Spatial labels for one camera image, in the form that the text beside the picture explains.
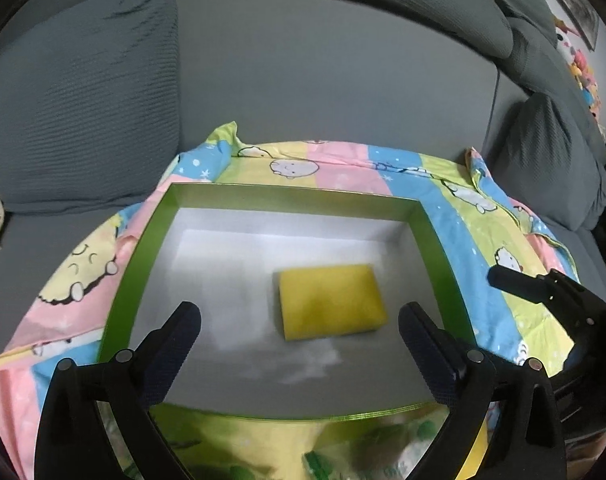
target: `picture frame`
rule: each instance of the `picture frame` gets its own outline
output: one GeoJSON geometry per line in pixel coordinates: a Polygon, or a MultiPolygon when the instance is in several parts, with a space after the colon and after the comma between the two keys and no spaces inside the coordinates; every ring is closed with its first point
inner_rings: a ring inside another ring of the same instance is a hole
{"type": "Polygon", "coordinates": [[[596,49],[600,17],[589,0],[557,0],[590,50],[596,49]]]}

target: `stuffed animal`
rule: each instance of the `stuffed animal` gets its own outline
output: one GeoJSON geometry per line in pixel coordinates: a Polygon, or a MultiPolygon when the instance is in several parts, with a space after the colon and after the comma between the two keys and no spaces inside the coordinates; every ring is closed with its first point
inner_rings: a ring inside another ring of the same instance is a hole
{"type": "Polygon", "coordinates": [[[558,43],[556,44],[556,49],[561,53],[563,59],[568,65],[574,63],[574,58],[576,57],[576,51],[572,46],[570,39],[567,37],[560,28],[556,28],[556,37],[558,38],[558,43]]]}
{"type": "Polygon", "coordinates": [[[574,48],[569,38],[569,33],[575,34],[576,36],[578,36],[578,33],[567,27],[567,25],[556,17],[554,17],[554,21],[556,22],[556,37],[558,38],[556,49],[561,56],[563,56],[563,59],[570,69],[570,73],[576,80],[580,93],[583,95],[587,106],[590,108],[590,112],[596,118],[596,121],[598,121],[601,102],[598,97],[596,78],[588,65],[585,54],[574,48]]]}

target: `sponge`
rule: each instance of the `sponge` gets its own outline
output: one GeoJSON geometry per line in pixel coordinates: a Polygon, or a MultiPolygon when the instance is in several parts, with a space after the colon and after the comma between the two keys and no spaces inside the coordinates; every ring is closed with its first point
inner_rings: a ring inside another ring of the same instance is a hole
{"type": "Polygon", "coordinates": [[[279,287],[288,341],[365,332],[387,323],[374,272],[367,265],[283,270],[279,287]]]}

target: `throw pillow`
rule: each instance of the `throw pillow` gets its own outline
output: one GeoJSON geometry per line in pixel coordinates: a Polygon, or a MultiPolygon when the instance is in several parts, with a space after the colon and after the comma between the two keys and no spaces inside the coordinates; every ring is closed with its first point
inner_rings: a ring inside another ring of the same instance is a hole
{"type": "Polygon", "coordinates": [[[7,211],[142,200],[178,142],[176,0],[87,0],[0,53],[7,211]]]}
{"type": "Polygon", "coordinates": [[[595,225],[606,206],[604,168],[571,117],[544,94],[522,105],[492,175],[509,196],[571,231],[595,225]]]}
{"type": "Polygon", "coordinates": [[[563,56],[530,23],[519,18],[508,21],[514,34],[514,49],[509,59],[497,60],[498,65],[518,85],[546,94],[562,105],[567,111],[564,116],[579,129],[596,160],[605,164],[605,142],[563,56]]]}

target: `cartoon character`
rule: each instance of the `cartoon character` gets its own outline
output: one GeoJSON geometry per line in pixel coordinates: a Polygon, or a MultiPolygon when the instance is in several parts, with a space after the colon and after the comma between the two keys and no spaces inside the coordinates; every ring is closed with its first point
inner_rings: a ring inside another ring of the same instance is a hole
{"type": "Polygon", "coordinates": [[[412,175],[416,175],[416,176],[428,176],[430,178],[432,177],[432,174],[429,171],[427,171],[425,168],[422,168],[422,167],[403,168],[398,173],[407,173],[407,174],[412,174],[412,175]]]}
{"type": "Polygon", "coordinates": [[[286,178],[297,178],[315,174],[319,167],[311,160],[292,160],[288,158],[273,160],[270,169],[277,175],[286,178]]]}
{"type": "Polygon", "coordinates": [[[500,266],[507,267],[508,269],[516,270],[518,272],[523,272],[523,267],[521,264],[505,247],[501,247],[494,253],[494,259],[500,266]]]}
{"type": "Polygon", "coordinates": [[[515,207],[515,210],[516,219],[518,219],[518,222],[520,223],[521,227],[523,227],[526,232],[531,233],[534,227],[535,218],[531,214],[529,214],[529,212],[525,208],[519,205],[515,207]]]}
{"type": "Polygon", "coordinates": [[[272,158],[272,156],[262,150],[258,146],[248,146],[247,148],[241,148],[238,150],[238,156],[259,156],[261,158],[272,158]]]}
{"type": "Polygon", "coordinates": [[[91,332],[87,332],[70,339],[36,344],[32,346],[32,355],[42,357],[44,361],[51,357],[64,354],[72,348],[86,345],[87,343],[93,343],[94,341],[100,341],[101,337],[102,328],[99,328],[98,330],[92,330],[91,332]]]}
{"type": "Polygon", "coordinates": [[[58,267],[38,297],[51,304],[81,301],[105,276],[116,274],[116,214],[89,235],[58,267]]]}
{"type": "Polygon", "coordinates": [[[521,341],[520,343],[518,343],[518,355],[514,359],[514,362],[518,366],[522,366],[525,364],[525,361],[527,361],[528,358],[529,358],[528,345],[527,345],[527,343],[525,343],[525,341],[521,341]]]}
{"type": "Polygon", "coordinates": [[[461,199],[463,202],[473,205],[481,215],[498,209],[498,206],[494,202],[486,199],[483,195],[475,192],[473,189],[458,186],[447,180],[443,180],[442,183],[451,191],[452,195],[461,199]]]}
{"type": "Polygon", "coordinates": [[[377,171],[391,171],[393,173],[406,173],[416,176],[428,176],[432,178],[432,174],[421,166],[412,166],[410,168],[397,168],[396,166],[392,166],[391,164],[387,164],[386,162],[376,162],[374,164],[374,169],[377,171]]]}

